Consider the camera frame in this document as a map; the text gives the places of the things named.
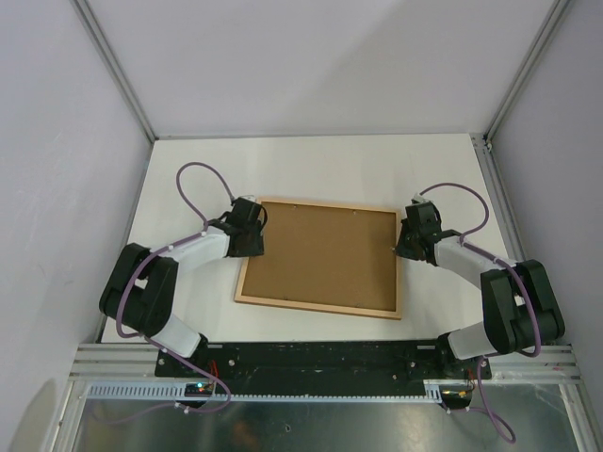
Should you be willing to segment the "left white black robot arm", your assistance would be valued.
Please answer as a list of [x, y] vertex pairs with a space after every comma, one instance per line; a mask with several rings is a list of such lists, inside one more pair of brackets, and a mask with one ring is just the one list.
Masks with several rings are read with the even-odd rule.
[[126, 245], [100, 297], [101, 313], [115, 320], [120, 337], [130, 336], [123, 330], [128, 327], [175, 353], [174, 362], [186, 375], [202, 374], [208, 365], [207, 339], [172, 312], [178, 278], [224, 258], [263, 255], [267, 223], [262, 204], [239, 197], [199, 233], [157, 250]]

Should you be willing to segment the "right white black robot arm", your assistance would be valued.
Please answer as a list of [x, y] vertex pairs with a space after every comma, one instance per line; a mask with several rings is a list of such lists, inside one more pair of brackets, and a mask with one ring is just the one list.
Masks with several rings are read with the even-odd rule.
[[456, 378], [479, 358], [519, 353], [533, 357], [566, 327], [550, 279], [537, 260], [515, 261], [483, 250], [458, 231], [442, 228], [433, 202], [405, 207], [395, 247], [398, 257], [453, 273], [481, 293], [482, 320], [441, 334], [434, 344], [436, 370]]

